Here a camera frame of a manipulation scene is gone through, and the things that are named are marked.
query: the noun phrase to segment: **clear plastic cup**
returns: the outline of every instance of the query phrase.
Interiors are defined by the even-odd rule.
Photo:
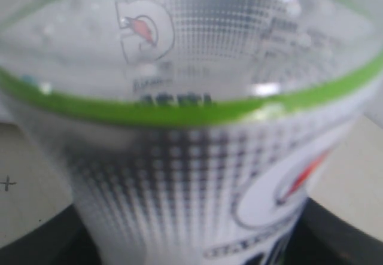
[[[0,97],[106,265],[274,265],[379,86],[382,0],[1,0]]]

